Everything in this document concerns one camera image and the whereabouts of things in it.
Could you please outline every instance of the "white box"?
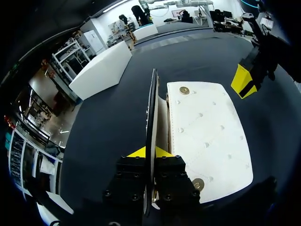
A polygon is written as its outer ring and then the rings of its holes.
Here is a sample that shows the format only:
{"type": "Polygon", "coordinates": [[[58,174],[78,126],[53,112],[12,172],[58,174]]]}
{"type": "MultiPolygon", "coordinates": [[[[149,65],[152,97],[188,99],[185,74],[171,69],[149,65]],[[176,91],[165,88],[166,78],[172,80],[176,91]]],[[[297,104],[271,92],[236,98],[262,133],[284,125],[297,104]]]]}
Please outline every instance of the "white box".
{"type": "Polygon", "coordinates": [[[133,32],[134,36],[137,40],[144,39],[146,37],[152,36],[154,34],[158,34],[158,30],[154,24],[147,25],[145,27],[139,28],[133,32]]]}
{"type": "Polygon", "coordinates": [[[122,41],[93,58],[70,83],[69,87],[82,100],[119,84],[132,57],[122,41]]]}

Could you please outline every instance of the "chair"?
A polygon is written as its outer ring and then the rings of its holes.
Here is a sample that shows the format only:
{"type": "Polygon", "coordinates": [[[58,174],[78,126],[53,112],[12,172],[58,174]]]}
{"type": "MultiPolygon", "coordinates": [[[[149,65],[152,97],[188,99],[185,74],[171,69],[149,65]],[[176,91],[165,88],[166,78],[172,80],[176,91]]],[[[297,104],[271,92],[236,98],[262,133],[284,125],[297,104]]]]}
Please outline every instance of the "chair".
{"type": "Polygon", "coordinates": [[[190,23],[190,24],[193,24],[193,18],[192,16],[190,17],[182,17],[182,20],[181,20],[183,23],[190,23]]]}

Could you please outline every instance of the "white wall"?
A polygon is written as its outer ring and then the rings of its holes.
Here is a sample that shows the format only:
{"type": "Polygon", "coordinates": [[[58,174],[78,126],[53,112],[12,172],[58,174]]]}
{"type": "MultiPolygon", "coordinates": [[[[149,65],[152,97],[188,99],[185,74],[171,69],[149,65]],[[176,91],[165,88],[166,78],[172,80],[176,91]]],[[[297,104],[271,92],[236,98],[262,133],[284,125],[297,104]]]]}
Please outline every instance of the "white wall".
{"type": "MultiPolygon", "coordinates": [[[[171,2],[175,0],[166,0],[166,1],[157,1],[154,2],[154,4],[149,4],[149,7],[152,6],[158,6],[158,5],[163,5],[165,2],[171,2]]],[[[212,0],[214,5],[209,5],[209,9],[219,9],[220,11],[229,11],[232,12],[232,15],[234,18],[238,18],[243,14],[243,10],[239,4],[239,0],[212,0]]],[[[124,14],[127,18],[131,18],[135,24],[136,27],[138,27],[138,23],[136,22],[136,18],[131,10],[131,8],[135,5],[140,6],[140,3],[138,0],[129,0],[113,9],[110,11],[104,13],[97,19],[94,19],[95,21],[93,22],[94,25],[96,26],[97,30],[99,31],[102,39],[104,42],[108,40],[108,37],[112,35],[112,32],[110,31],[108,25],[114,23],[115,21],[119,20],[119,15],[124,14]]],[[[169,6],[169,9],[163,8],[163,9],[156,9],[150,11],[151,17],[153,19],[153,23],[156,26],[162,26],[165,23],[163,22],[164,20],[168,18],[174,18],[172,11],[173,10],[179,10],[179,9],[186,9],[189,13],[190,16],[195,16],[194,11],[198,10],[197,7],[184,7],[184,8],[177,8],[176,5],[169,6]]],[[[243,28],[246,30],[252,30],[249,24],[244,23],[243,28]]]]}

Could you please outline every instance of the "desk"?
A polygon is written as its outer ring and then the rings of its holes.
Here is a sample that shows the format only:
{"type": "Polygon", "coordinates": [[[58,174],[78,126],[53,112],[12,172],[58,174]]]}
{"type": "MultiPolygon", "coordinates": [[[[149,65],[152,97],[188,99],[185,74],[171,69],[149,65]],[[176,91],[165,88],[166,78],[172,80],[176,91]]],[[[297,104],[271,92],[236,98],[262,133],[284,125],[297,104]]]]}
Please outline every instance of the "desk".
{"type": "Polygon", "coordinates": [[[275,81],[265,79],[259,92],[241,100],[230,84],[252,44],[227,33],[194,36],[165,46],[156,42],[153,49],[133,54],[119,85],[83,102],[62,164],[61,196],[70,207],[81,208],[83,199],[101,201],[117,159],[145,146],[145,112],[154,67],[162,98],[167,82],[207,81],[222,84],[233,101],[254,178],[250,186],[217,200],[216,205],[231,203],[271,175],[277,178],[279,192],[285,188],[301,146],[301,94],[293,80],[278,67],[275,81]]]}
{"type": "MultiPolygon", "coordinates": [[[[202,16],[202,17],[194,17],[193,20],[198,24],[203,26],[204,21],[207,20],[206,16],[202,16]]],[[[177,22],[182,22],[182,20],[174,20],[174,21],[169,21],[169,22],[165,22],[166,24],[173,24],[173,23],[177,23],[177,22]]]]}
{"type": "Polygon", "coordinates": [[[204,21],[207,21],[207,17],[206,16],[202,16],[202,17],[194,17],[193,20],[198,24],[203,26],[204,21]]]}

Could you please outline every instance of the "robotic arm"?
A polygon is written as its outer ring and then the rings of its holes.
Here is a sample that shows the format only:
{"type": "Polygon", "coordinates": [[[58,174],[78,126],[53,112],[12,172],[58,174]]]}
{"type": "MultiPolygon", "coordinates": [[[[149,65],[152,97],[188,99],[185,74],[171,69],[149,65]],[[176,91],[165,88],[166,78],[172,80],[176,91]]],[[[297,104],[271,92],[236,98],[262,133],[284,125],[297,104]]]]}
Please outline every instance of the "robotic arm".
{"type": "Polygon", "coordinates": [[[294,81],[300,83],[301,74],[296,50],[269,32],[264,34],[253,14],[244,13],[242,18],[250,24],[256,38],[251,41],[253,50],[238,64],[231,84],[235,92],[242,99],[257,92],[266,76],[272,81],[275,80],[274,71],[278,65],[283,67],[294,81]]]}

